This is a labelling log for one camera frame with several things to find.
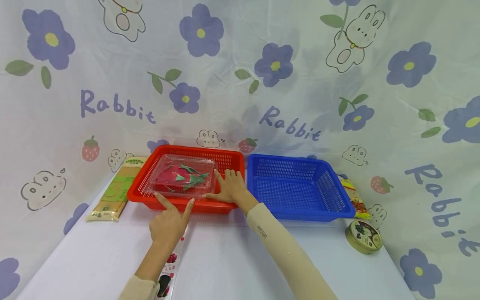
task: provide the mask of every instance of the human hand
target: human hand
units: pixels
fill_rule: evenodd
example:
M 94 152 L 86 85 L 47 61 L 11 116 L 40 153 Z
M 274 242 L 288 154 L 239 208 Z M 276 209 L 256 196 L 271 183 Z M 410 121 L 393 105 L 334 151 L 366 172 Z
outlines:
M 165 210 L 150 221 L 152 241 L 169 243 L 175 247 L 185 233 L 195 199 L 188 202 L 182 215 L 163 195 L 155 193 L 155 197 L 165 207 Z
M 226 203 L 235 203 L 245 215 L 258 204 L 255 197 L 247 190 L 245 180 L 240 171 L 235 172 L 234 170 L 226 169 L 225 179 L 222 178 L 222 175 L 220 175 L 217 170 L 214 170 L 214 173 L 220 185 L 220 193 L 208 193 L 204 195 L 204 198 L 211 198 Z

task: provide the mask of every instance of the table surface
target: table surface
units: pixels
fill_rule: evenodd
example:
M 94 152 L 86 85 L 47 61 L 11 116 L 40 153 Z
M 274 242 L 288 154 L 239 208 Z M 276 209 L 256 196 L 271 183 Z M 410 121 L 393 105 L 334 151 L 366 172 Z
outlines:
M 143 204 L 128 203 L 118 223 L 86 223 L 84 217 L 93 207 L 87 209 L 17 300 L 117 299 L 151 244 L 148 222 L 158 212 Z M 284 224 L 339 300 L 414 300 L 385 248 L 364 255 L 348 244 L 344 230 L 349 222 Z M 294 299 L 238 210 L 229 216 L 192 215 L 172 297 Z

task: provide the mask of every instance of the beige arm sleeve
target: beige arm sleeve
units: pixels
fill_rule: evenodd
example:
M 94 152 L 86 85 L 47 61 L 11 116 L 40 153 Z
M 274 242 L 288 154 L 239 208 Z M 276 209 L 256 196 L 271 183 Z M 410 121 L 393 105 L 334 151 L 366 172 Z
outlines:
M 118 300 L 153 300 L 160 289 L 158 282 L 133 276 L 123 288 Z
M 264 243 L 296 300 L 338 300 L 307 253 L 263 203 L 248 212 L 247 223 Z

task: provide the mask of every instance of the tin lid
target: tin lid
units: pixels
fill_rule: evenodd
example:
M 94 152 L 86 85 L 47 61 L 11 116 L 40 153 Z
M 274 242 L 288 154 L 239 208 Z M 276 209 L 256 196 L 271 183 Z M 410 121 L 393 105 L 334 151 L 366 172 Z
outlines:
M 353 240 L 362 248 L 376 252 L 384 242 L 380 232 L 364 221 L 355 220 L 348 227 Z

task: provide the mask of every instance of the fabric backdrop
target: fabric backdrop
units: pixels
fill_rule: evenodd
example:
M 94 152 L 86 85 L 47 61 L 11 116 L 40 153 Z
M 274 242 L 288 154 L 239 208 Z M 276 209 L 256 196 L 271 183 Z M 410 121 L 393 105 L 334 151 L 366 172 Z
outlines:
M 417 299 L 478 299 L 477 10 L 2 1 L 0 299 L 128 153 L 166 143 L 324 159 L 358 188 Z

